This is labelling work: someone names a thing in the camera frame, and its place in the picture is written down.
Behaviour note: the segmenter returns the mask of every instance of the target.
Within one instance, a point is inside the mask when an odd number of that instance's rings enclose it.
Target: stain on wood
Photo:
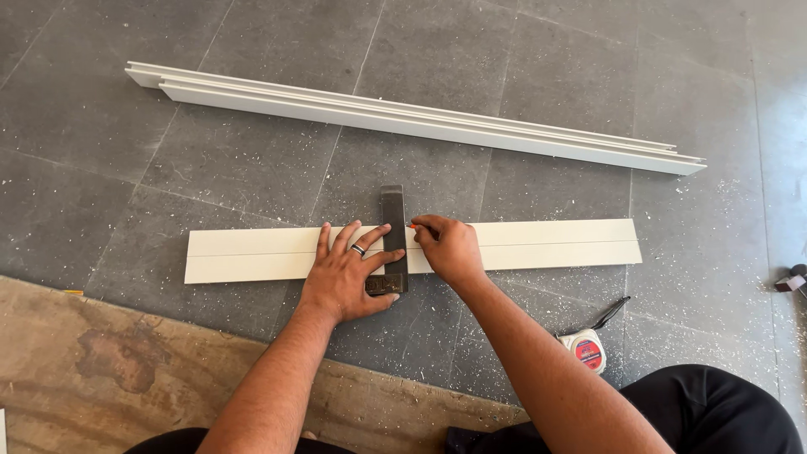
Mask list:
[[[209,427],[266,345],[0,276],[9,452],[122,452]],[[494,431],[518,407],[325,360],[304,429],[359,454],[442,452],[449,425]]]

